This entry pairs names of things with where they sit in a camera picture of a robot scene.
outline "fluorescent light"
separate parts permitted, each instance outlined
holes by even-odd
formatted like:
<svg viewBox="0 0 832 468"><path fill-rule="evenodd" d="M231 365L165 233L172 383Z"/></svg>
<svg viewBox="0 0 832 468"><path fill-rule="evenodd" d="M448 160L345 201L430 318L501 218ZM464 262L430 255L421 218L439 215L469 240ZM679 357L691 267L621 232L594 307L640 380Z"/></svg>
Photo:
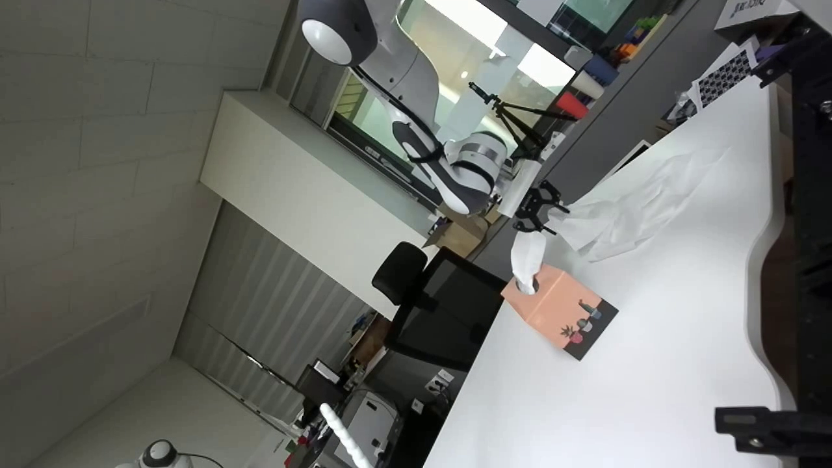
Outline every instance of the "fluorescent light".
<svg viewBox="0 0 832 468"><path fill-rule="evenodd" d="M477 0L426 0L434 11L465 28L482 45L495 46L504 30L504 20Z"/></svg>
<svg viewBox="0 0 832 468"><path fill-rule="evenodd" d="M566 63L557 60L539 45L527 49L517 67L543 89L565 89L574 76Z"/></svg>

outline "white desk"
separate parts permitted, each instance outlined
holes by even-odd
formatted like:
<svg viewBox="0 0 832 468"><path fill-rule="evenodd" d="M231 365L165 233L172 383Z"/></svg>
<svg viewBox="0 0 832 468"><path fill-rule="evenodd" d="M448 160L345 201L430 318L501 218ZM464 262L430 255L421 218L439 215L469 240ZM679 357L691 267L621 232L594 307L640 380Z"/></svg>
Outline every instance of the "white desk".
<svg viewBox="0 0 832 468"><path fill-rule="evenodd" d="M769 90L744 80L587 201L636 188L664 160L725 147L688 206L640 250L547 259L621 313L574 361L501 307L430 456L430 468L744 468L716 406L794 407L759 340L759 270L779 233Z"/></svg>

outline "cable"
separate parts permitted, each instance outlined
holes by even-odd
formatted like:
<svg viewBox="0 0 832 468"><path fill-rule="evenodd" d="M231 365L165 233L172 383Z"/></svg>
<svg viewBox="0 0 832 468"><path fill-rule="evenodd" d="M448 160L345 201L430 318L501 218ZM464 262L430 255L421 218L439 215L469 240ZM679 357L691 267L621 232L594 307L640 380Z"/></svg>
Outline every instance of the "cable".
<svg viewBox="0 0 832 468"><path fill-rule="evenodd" d="M201 453L180 453L180 456L184 456L184 457L198 457L198 459L207 459L207 463L223 468L223 463L219 463L219 459L213 459L213 457L207 457L207 456L201 456Z"/></svg>

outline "black monitor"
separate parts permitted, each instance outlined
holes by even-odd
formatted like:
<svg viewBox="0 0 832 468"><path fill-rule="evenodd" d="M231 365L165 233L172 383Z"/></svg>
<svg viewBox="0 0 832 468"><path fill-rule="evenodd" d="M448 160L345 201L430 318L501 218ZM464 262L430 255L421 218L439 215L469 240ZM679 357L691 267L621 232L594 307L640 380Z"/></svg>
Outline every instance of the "black monitor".
<svg viewBox="0 0 832 468"><path fill-rule="evenodd" d="M504 280L439 250L399 309L388 349L452 368L470 368L501 305Z"/></svg>

